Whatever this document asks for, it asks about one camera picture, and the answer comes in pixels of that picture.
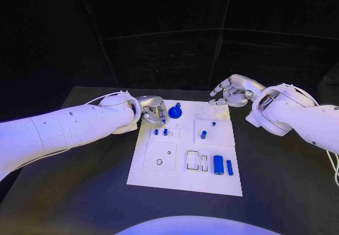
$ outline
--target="blue object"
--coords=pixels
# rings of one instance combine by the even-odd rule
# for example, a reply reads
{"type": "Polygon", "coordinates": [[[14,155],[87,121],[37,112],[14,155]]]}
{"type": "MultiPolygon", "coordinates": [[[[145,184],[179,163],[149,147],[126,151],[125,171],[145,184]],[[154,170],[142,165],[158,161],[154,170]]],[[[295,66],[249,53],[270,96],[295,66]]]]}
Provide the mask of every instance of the blue object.
{"type": "Polygon", "coordinates": [[[231,160],[227,160],[227,164],[229,164],[229,174],[230,174],[230,175],[234,175],[231,160]]]}
{"type": "Polygon", "coordinates": [[[172,118],[181,118],[182,116],[182,109],[181,103],[177,103],[177,106],[169,109],[169,116],[172,118]]]}
{"type": "Polygon", "coordinates": [[[217,175],[224,175],[224,160],[220,155],[214,156],[214,173],[217,175]]]}
{"type": "Polygon", "coordinates": [[[207,131],[203,132],[203,139],[207,139],[207,131]]]}

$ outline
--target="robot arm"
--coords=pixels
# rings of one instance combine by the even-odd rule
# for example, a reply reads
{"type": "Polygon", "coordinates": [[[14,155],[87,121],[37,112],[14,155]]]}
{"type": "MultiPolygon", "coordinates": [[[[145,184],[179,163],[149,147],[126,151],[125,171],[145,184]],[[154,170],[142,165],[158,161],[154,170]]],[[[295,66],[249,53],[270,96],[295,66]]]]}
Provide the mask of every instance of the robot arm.
{"type": "Polygon", "coordinates": [[[319,106],[299,88],[282,84],[266,88],[257,81],[234,74],[214,89],[211,96],[224,90],[224,98],[210,104],[242,107],[253,100],[247,121],[279,136],[295,129],[302,138],[339,154],[339,107],[319,106]]]}
{"type": "Polygon", "coordinates": [[[97,100],[94,99],[84,105],[0,123],[0,180],[38,159],[86,145],[110,134],[136,130],[141,118],[165,125],[168,115],[162,97],[135,98],[129,92],[113,94],[97,98],[103,98],[99,106],[90,104],[97,100]]]}

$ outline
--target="black table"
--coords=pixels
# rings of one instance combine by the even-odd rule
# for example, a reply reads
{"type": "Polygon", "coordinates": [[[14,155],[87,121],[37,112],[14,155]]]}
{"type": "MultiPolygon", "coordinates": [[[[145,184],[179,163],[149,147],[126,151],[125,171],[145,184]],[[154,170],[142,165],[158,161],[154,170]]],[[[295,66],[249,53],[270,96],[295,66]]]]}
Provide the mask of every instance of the black table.
{"type": "MultiPolygon", "coordinates": [[[[116,92],[74,87],[64,108],[116,92]]],[[[133,96],[208,101],[210,92],[129,90],[133,96]]],[[[282,234],[339,233],[339,188],[325,150],[285,137],[231,108],[243,197],[126,184],[139,131],[110,135],[28,165],[0,205],[2,234],[113,234],[167,216],[246,222],[282,234]]]]}

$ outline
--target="blue tube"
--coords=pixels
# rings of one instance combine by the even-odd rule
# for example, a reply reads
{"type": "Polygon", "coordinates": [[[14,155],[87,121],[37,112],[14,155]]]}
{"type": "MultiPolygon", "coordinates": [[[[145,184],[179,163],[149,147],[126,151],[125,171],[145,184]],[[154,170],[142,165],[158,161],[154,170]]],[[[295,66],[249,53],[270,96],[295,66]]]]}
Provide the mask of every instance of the blue tube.
{"type": "Polygon", "coordinates": [[[229,174],[230,174],[230,175],[234,175],[231,160],[227,160],[227,164],[229,164],[229,174]]]}
{"type": "Polygon", "coordinates": [[[207,131],[203,132],[203,139],[207,139],[207,131]]]}
{"type": "Polygon", "coordinates": [[[220,155],[214,156],[214,173],[217,175],[224,175],[224,160],[220,155]]]}

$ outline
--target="white board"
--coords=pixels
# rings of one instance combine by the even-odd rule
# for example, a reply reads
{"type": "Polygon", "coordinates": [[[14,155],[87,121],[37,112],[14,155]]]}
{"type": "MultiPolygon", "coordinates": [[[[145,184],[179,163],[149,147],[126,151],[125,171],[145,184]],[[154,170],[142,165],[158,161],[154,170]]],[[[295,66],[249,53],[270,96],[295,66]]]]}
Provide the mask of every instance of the white board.
{"type": "Polygon", "coordinates": [[[128,184],[243,196],[229,106],[165,100],[168,109],[178,102],[182,105],[182,117],[169,117],[165,127],[142,122],[128,184]],[[207,139],[201,138],[203,130],[207,131],[207,139]],[[198,170],[188,169],[188,151],[200,153],[198,170]],[[224,157],[224,175],[214,174],[216,155],[224,157]],[[227,160],[233,162],[233,176],[229,175],[227,160]]]}

